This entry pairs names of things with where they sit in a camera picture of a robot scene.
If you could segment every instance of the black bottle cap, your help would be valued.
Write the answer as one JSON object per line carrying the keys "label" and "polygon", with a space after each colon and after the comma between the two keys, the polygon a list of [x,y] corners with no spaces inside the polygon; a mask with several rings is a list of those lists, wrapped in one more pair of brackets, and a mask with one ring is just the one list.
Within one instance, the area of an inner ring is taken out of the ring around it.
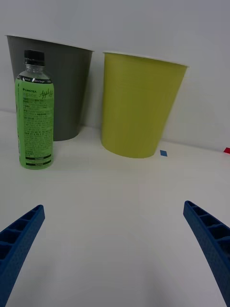
{"label": "black bottle cap", "polygon": [[36,50],[25,50],[24,57],[25,57],[25,64],[45,66],[44,52]]}

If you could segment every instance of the white wall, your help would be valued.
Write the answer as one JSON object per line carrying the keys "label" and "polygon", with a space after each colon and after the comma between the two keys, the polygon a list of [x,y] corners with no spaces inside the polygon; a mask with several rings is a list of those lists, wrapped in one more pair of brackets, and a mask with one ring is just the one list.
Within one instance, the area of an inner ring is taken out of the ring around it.
{"label": "white wall", "polygon": [[99,127],[103,50],[190,65],[163,137],[223,150],[230,146],[228,0],[8,0],[0,6],[0,109],[14,110],[4,34],[63,40],[95,50],[85,124]]}

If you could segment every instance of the yellow wastebasket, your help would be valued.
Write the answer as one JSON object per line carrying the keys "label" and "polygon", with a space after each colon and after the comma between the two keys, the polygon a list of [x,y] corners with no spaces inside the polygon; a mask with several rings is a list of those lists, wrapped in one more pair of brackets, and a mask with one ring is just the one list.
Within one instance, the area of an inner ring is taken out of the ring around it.
{"label": "yellow wastebasket", "polygon": [[102,145],[125,157],[152,156],[187,66],[104,54]]}

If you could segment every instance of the gray wastebasket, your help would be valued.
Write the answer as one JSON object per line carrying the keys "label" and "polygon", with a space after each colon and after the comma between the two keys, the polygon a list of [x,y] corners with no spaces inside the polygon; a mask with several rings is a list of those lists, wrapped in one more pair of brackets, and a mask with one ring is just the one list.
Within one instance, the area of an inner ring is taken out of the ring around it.
{"label": "gray wastebasket", "polygon": [[54,140],[74,138],[80,130],[92,50],[7,35],[14,79],[25,70],[24,50],[45,53],[46,72],[54,83]]}

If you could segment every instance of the plastic bottle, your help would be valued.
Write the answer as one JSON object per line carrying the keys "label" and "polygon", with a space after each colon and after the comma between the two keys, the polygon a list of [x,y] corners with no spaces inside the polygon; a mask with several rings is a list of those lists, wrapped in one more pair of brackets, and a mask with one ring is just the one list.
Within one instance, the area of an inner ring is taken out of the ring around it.
{"label": "plastic bottle", "polygon": [[19,160],[43,169],[53,162],[54,86],[43,72],[43,52],[25,50],[26,70],[15,81]]}

